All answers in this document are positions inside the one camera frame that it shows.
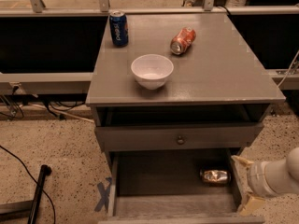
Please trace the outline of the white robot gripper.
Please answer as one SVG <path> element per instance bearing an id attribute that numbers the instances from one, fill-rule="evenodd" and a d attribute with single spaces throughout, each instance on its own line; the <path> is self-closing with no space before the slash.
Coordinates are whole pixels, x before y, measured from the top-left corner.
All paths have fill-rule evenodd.
<path id="1" fill-rule="evenodd" d="M 265 198 L 284 194 L 299 194 L 299 147 L 279 161 L 253 162 L 233 155 L 232 160 L 249 169 L 247 172 L 252 192 L 242 196 L 237 212 L 240 216 L 249 216 L 265 204 Z"/>

